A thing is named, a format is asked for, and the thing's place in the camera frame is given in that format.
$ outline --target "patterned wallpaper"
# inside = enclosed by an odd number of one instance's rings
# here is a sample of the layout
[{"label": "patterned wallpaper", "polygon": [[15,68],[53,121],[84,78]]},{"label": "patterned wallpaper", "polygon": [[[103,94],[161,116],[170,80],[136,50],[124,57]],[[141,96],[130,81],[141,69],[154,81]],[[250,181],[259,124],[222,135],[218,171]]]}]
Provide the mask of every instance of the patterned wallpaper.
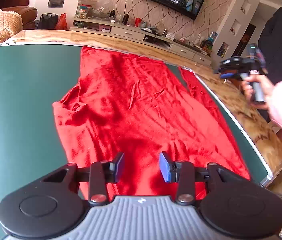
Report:
[{"label": "patterned wallpaper", "polygon": [[132,18],[141,18],[159,30],[167,29],[177,38],[195,39],[199,33],[207,37],[216,31],[232,0],[205,0],[195,21],[150,0],[113,0],[113,9],[118,13],[129,12]]}]

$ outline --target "black bag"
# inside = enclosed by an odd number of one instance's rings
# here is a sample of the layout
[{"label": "black bag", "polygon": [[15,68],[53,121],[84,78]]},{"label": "black bag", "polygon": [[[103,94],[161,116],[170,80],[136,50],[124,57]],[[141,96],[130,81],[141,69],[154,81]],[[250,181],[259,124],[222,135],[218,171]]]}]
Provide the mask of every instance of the black bag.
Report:
[{"label": "black bag", "polygon": [[45,13],[41,15],[39,30],[53,30],[58,22],[58,14],[55,13]]}]

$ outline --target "red velvet fabric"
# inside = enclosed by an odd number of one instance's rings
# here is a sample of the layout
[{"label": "red velvet fabric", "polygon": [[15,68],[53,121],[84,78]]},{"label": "red velvet fabric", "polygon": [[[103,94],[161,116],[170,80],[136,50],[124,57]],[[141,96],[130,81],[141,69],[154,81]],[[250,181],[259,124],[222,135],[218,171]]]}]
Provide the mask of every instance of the red velvet fabric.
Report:
[{"label": "red velvet fabric", "polygon": [[[190,93],[158,60],[84,47],[80,78],[53,104],[55,123],[69,162],[79,167],[125,153],[113,195],[171,195],[159,169],[159,153],[205,167],[217,162],[249,178],[234,138],[205,89],[182,70]],[[87,183],[81,183],[85,197]],[[197,183],[198,198],[205,195]]]}]

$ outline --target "black round hub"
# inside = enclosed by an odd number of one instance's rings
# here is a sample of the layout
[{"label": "black round hub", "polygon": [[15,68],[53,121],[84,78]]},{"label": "black round hub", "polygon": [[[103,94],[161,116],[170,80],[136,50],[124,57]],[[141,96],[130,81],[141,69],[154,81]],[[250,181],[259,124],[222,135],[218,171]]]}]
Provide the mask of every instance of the black round hub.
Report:
[{"label": "black round hub", "polygon": [[32,196],[21,202],[20,209],[30,217],[43,217],[52,213],[56,206],[57,201],[50,196]]},{"label": "black round hub", "polygon": [[204,219],[232,237],[262,238],[282,228],[282,200],[247,182],[223,183],[201,202]]},{"label": "black round hub", "polygon": [[0,223],[21,239],[49,239],[70,231],[84,212],[80,197],[62,183],[29,184],[0,202]]}]

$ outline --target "gray ribbed plate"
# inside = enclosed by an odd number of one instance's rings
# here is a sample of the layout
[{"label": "gray ribbed plate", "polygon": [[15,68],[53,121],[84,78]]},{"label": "gray ribbed plate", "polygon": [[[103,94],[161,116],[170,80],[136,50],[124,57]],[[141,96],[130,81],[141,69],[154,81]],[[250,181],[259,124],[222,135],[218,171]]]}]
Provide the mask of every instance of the gray ribbed plate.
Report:
[{"label": "gray ribbed plate", "polygon": [[[16,240],[8,236],[6,240]],[[106,206],[93,207],[85,219],[58,240],[230,240],[209,228],[192,206],[180,206],[169,196],[116,196]],[[277,236],[266,240],[278,240]]]}]

